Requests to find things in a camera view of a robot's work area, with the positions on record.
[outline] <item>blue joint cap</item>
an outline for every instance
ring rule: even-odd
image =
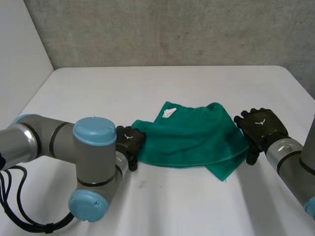
[[[12,122],[12,124],[16,124],[20,119],[27,117],[29,115],[31,115],[31,114],[25,114],[25,115],[21,115],[21,116],[15,118],[15,120]]]
[[[310,198],[305,204],[304,204],[304,210],[308,215],[315,220],[315,197]]]
[[[81,142],[97,147],[108,146],[116,141],[114,123],[101,117],[87,117],[77,121],[73,135]]]
[[[108,211],[108,202],[98,193],[87,189],[75,190],[69,199],[70,212],[79,220],[96,222]]]

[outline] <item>green cloth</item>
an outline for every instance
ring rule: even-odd
[[[163,118],[172,108],[177,110]],[[245,160],[249,148],[219,103],[189,108],[166,102],[153,123],[136,120],[132,128],[147,134],[139,161],[176,168],[205,166],[221,181]]]

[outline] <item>white table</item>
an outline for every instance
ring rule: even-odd
[[[291,137],[302,144],[311,126],[315,101],[292,75],[278,66],[183,66],[65,68],[55,71],[23,114],[70,122],[105,117],[116,125],[153,121],[165,101],[184,106],[221,103],[231,117],[250,108],[270,108]],[[29,176],[22,201],[40,223],[61,220],[76,187],[72,164],[41,157],[23,164]],[[14,175],[14,188],[21,174]],[[9,202],[17,212],[16,192]],[[0,234],[32,235],[3,211]],[[171,169],[143,163],[129,173],[105,217],[74,220],[54,235],[78,236],[310,236],[315,222],[304,213],[261,154],[254,166],[243,163],[226,182],[206,168]]]

